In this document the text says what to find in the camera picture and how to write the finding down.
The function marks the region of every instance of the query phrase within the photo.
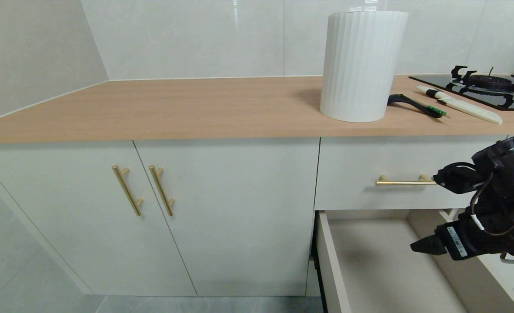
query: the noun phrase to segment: white cabinet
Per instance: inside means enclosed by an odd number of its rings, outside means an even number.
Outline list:
[[[457,195],[441,186],[376,186],[388,180],[430,178],[454,162],[505,136],[323,137],[317,174],[316,210],[462,208],[473,194]]]
[[[131,141],[0,145],[0,181],[94,293],[196,295]]]
[[[305,295],[318,138],[135,144],[199,296]]]

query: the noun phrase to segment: stove burner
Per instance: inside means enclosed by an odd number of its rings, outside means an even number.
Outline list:
[[[504,93],[514,93],[514,81],[504,77],[492,77],[489,75],[472,75],[477,71],[467,71],[464,76],[460,75],[461,69],[467,66],[457,65],[452,70],[452,83],[458,87],[466,88],[473,93],[500,95]]]
[[[488,90],[510,92],[514,91],[514,83],[503,77],[490,77],[489,75],[472,75],[469,84]]]

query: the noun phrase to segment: barcode label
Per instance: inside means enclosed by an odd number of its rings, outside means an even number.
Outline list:
[[[458,238],[458,234],[454,230],[453,226],[447,227],[446,230],[448,230],[448,233],[450,234],[450,238],[452,238],[452,241],[454,241],[454,244],[456,245],[456,248],[458,248],[458,252],[460,252],[460,255],[462,257],[467,256],[466,249],[464,248],[464,245],[460,241],[460,238]]]

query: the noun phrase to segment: open drawer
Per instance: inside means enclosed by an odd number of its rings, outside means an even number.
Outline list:
[[[318,211],[313,254],[325,312],[514,313],[514,291],[480,258],[412,252],[439,210]]]

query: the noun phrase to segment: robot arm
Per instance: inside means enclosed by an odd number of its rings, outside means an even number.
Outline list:
[[[514,137],[498,141],[473,157],[473,164],[445,166],[434,176],[457,193],[475,192],[458,220],[437,226],[434,234],[412,243],[415,252],[465,260],[487,253],[514,256]]]

